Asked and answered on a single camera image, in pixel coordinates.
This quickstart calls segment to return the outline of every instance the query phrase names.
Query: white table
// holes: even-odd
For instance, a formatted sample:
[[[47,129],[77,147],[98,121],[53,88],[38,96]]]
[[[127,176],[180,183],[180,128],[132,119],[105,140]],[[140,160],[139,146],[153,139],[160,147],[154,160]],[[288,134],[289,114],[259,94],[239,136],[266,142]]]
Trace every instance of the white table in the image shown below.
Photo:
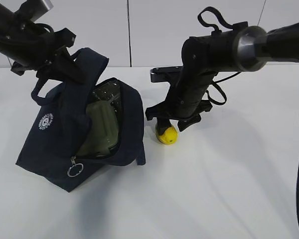
[[[135,87],[146,108],[168,89],[149,70],[108,68],[101,80]],[[0,69],[0,239],[299,239],[299,65],[222,83],[228,103],[174,145],[146,121],[145,166],[103,168],[71,193],[15,166],[39,110],[34,84]]]

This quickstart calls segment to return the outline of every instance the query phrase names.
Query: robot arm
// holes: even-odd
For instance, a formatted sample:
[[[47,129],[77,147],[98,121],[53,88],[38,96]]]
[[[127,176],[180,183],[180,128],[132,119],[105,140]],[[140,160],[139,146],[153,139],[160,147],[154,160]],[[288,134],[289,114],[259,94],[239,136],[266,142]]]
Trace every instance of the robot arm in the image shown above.
[[[214,13],[231,30],[222,32],[218,26],[206,23],[201,17],[205,11]],[[202,11],[198,20],[214,31],[210,36],[190,37],[185,41],[181,52],[183,66],[151,71],[152,82],[170,83],[165,101],[146,110],[148,120],[157,118],[158,137],[171,127],[169,120],[178,120],[178,128],[183,131],[200,122],[200,113],[210,111],[211,102],[224,104],[209,96],[209,100],[202,100],[211,84],[226,100],[213,82],[218,72],[258,71],[268,61],[299,62],[299,23],[266,33],[261,27],[248,26],[247,22],[230,25],[213,7]]]
[[[18,75],[35,70],[38,78],[83,83],[83,73],[66,49],[73,46],[75,34],[33,22],[52,7],[49,0],[27,0],[13,13],[0,4],[0,53],[15,61],[11,70]]]

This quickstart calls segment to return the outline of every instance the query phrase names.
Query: white logo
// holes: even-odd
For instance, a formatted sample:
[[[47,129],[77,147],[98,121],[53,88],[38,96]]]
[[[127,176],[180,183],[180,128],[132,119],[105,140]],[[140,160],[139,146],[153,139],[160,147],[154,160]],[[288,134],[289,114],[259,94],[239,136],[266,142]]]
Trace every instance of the white logo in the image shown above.
[[[46,114],[40,120],[39,129],[45,130],[52,124],[52,121],[53,121],[53,114]]]

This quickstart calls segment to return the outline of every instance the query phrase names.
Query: green object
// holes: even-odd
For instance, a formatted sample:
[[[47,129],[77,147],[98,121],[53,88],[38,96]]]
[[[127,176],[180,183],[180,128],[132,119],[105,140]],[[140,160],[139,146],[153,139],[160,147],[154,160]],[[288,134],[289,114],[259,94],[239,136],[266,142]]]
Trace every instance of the green object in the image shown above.
[[[97,101],[86,108],[86,114],[92,120],[91,130],[77,155],[106,156],[118,143],[119,125],[114,108],[108,101]]]

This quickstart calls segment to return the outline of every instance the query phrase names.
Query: navy blue bag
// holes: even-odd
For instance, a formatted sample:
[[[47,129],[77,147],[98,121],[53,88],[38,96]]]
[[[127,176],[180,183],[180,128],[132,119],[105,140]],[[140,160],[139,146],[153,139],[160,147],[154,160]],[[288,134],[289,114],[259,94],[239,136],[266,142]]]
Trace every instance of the navy blue bag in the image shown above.
[[[38,93],[47,79],[38,80],[31,96],[41,109],[16,165],[70,192],[104,165],[126,166],[134,160],[138,165],[145,164],[141,97],[137,90],[115,78],[101,84],[115,81],[120,87],[123,120],[118,146],[109,156],[76,156],[91,128],[92,122],[85,112],[89,96],[108,61],[89,48],[79,50],[75,62],[85,73],[85,84],[63,82],[45,98]]]

